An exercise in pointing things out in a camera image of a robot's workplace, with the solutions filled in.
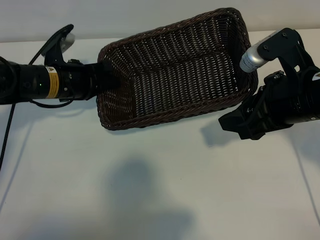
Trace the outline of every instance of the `label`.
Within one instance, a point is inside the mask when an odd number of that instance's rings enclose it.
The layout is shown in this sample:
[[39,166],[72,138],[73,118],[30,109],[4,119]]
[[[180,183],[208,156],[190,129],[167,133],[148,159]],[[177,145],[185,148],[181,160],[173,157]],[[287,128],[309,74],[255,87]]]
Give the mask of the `label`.
[[46,66],[45,68],[50,77],[50,90],[46,99],[54,99],[59,91],[59,76],[57,70],[53,66]]
[[257,70],[261,65],[255,64],[250,60],[248,53],[245,52],[240,61],[240,68],[246,73],[252,73]]
[[317,72],[313,78],[312,78],[312,81],[316,81],[316,80],[319,80],[320,79],[320,72]]

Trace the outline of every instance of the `brown wicker basket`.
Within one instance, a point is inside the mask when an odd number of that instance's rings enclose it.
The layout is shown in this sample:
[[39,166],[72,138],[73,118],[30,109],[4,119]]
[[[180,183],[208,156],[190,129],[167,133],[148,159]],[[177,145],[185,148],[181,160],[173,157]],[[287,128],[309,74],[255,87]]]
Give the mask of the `brown wicker basket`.
[[240,12],[221,8],[105,46],[121,81],[97,96],[109,130],[143,128],[222,110],[257,89],[257,72],[239,67],[250,47]]

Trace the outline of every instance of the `silver cylindrical sensor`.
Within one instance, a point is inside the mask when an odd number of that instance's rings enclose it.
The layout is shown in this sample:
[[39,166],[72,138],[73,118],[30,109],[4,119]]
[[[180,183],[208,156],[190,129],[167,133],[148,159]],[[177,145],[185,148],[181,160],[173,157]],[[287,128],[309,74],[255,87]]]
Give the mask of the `silver cylindrical sensor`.
[[71,32],[66,37],[63,37],[60,41],[61,52],[67,51],[75,43],[75,39],[76,36]]
[[278,31],[275,31],[271,35],[267,36],[266,38],[262,39],[255,45],[248,48],[248,50],[243,54],[241,61],[240,61],[240,68],[246,72],[246,73],[252,73],[253,71],[257,70],[258,68],[265,65],[268,61],[264,60],[258,53],[258,47],[271,38],[273,35],[278,33]]

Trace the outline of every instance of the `white table surface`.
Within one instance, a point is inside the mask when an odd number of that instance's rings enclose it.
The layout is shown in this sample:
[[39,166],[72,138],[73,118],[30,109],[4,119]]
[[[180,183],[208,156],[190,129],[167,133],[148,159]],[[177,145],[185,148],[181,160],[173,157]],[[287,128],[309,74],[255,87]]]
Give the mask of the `white table surface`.
[[[299,32],[320,66],[320,29]],[[269,33],[251,32],[251,43]],[[64,59],[94,63],[114,40],[78,40]],[[0,43],[0,56],[27,64],[42,44]],[[266,64],[260,82],[280,69]],[[9,110],[0,107],[1,143]],[[0,239],[320,239],[320,123],[240,140],[218,123],[230,110],[111,132],[95,99],[19,103],[0,172]]]

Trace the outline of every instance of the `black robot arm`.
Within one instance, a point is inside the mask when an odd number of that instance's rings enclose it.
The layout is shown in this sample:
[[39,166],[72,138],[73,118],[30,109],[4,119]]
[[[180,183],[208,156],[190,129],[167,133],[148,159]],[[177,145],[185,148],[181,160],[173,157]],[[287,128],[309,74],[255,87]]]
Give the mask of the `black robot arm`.
[[44,107],[44,104],[34,100],[88,100],[102,89],[119,87],[109,63],[82,64],[75,59],[64,61],[63,52],[74,42],[70,33],[73,27],[70,24],[57,31],[31,61],[34,62],[41,54],[44,65],[17,64],[0,57],[0,105],[31,102]]
[[220,117],[224,130],[238,133],[241,139],[258,140],[267,132],[320,119],[320,69],[295,30],[285,28],[252,46],[240,66],[251,72],[276,58],[284,72],[267,76],[257,94]]

